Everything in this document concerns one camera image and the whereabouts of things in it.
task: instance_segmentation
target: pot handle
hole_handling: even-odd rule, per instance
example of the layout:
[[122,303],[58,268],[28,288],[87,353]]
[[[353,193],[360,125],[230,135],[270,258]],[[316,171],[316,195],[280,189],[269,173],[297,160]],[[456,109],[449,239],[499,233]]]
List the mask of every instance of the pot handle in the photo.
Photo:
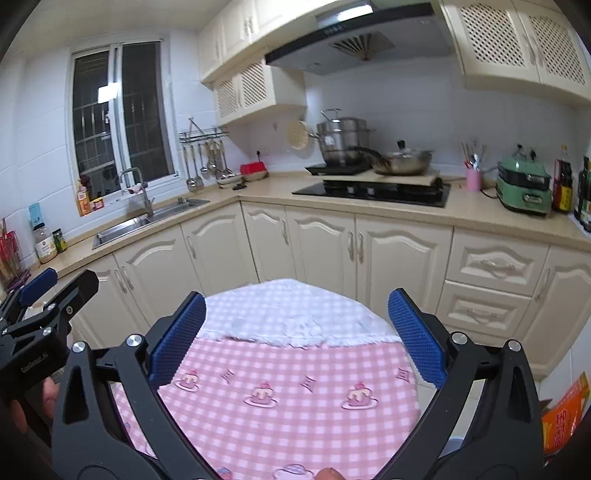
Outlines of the pot handle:
[[[328,118],[326,116],[326,113],[325,112],[334,112],[336,114],[335,115],[335,118]],[[337,122],[338,121],[337,117],[339,116],[339,112],[340,112],[340,108],[327,108],[326,110],[320,111],[320,113],[322,114],[322,116],[324,118],[326,118],[329,122]]]

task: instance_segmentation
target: white towel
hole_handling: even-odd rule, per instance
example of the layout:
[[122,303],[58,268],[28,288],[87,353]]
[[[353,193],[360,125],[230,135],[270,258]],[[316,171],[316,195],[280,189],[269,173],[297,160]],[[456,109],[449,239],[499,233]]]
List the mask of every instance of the white towel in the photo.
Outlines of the white towel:
[[226,291],[206,303],[198,338],[294,347],[401,341],[390,322],[359,302],[292,279]]

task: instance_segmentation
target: human hand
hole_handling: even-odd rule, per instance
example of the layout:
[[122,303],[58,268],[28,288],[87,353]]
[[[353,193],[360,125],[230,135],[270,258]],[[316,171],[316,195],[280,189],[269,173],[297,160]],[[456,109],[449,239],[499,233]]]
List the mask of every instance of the human hand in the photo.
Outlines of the human hand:
[[[59,389],[57,385],[50,377],[47,377],[43,381],[43,388],[41,391],[41,405],[45,415],[51,419],[53,418],[53,413],[56,409],[58,390]],[[17,425],[18,430],[21,433],[25,433],[28,429],[27,418],[25,417],[25,413],[22,410],[21,404],[16,400],[12,400],[10,402],[10,415],[14,423]]]

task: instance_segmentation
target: faucet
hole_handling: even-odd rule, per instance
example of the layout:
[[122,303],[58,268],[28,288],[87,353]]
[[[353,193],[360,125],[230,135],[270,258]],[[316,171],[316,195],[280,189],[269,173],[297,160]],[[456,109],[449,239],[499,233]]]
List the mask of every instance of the faucet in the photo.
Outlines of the faucet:
[[152,209],[152,200],[148,197],[148,193],[146,192],[146,187],[148,186],[147,183],[144,182],[144,176],[142,175],[142,171],[138,167],[126,168],[125,170],[121,171],[119,174],[119,183],[122,183],[123,175],[126,173],[131,173],[136,171],[139,176],[139,186],[142,189],[142,198],[144,200],[144,209],[148,218],[152,218],[154,216],[154,210]]

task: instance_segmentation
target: sink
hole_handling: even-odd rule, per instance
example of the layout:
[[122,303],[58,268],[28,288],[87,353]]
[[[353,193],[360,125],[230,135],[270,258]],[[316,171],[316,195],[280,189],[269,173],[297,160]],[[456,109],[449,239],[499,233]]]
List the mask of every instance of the sink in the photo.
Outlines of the sink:
[[151,225],[152,223],[159,222],[178,213],[186,212],[187,210],[205,205],[206,203],[209,203],[209,200],[179,198],[177,203],[156,209],[151,218],[145,213],[97,233],[95,235],[92,249],[94,250],[95,248],[112,242],[128,233],[135,232],[146,225]]

